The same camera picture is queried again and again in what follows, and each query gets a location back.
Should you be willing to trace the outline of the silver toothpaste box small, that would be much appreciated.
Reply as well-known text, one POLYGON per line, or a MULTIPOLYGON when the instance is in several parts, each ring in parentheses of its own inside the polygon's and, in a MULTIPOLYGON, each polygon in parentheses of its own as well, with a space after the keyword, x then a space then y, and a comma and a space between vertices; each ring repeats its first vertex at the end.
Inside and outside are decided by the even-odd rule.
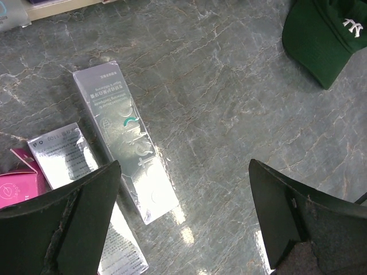
MULTIPOLYGON (((28 146, 53 190, 100 167, 77 123, 32 138, 28 146)), ((114 203, 98 274, 142 274, 148 268, 119 204, 114 203)))

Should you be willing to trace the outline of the silver Protefix toothpaste box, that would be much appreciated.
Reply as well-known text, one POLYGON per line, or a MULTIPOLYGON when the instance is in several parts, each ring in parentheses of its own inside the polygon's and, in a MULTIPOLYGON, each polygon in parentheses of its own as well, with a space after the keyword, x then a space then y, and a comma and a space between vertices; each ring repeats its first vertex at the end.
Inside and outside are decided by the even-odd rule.
POLYGON ((122 185, 144 224, 179 201, 116 61, 78 70, 73 79, 110 161, 117 160, 122 185))

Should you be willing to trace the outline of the purple silver toothpaste box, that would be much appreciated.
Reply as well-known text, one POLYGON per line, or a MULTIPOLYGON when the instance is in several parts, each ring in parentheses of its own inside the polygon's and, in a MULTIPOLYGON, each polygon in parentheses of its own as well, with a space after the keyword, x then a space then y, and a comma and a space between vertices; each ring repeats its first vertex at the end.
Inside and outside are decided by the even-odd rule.
POLYGON ((5 32, 16 27, 25 27, 31 24, 31 20, 20 0, 0 0, 0 30, 5 32))

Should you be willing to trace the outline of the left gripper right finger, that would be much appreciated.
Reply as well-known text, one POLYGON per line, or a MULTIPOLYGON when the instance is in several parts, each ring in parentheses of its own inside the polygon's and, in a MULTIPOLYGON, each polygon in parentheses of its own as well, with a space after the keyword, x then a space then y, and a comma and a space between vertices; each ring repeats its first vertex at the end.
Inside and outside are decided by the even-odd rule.
POLYGON ((248 171, 273 274, 366 274, 366 195, 348 202, 256 159, 248 171))

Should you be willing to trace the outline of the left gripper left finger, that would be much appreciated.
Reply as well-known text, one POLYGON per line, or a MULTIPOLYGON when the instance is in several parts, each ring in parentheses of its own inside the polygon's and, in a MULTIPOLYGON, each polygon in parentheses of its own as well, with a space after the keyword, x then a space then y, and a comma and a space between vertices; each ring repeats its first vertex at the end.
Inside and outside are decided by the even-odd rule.
POLYGON ((1 209, 1 274, 97 274, 120 177, 115 160, 1 209))

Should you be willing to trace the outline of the pink toothpaste box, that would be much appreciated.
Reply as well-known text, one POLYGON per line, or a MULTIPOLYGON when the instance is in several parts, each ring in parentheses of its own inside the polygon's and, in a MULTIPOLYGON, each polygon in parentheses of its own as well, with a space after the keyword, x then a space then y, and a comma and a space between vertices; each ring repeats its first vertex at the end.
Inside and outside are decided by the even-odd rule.
POLYGON ((10 150, 25 168, 1 174, 1 209, 52 190, 36 158, 21 148, 10 150))

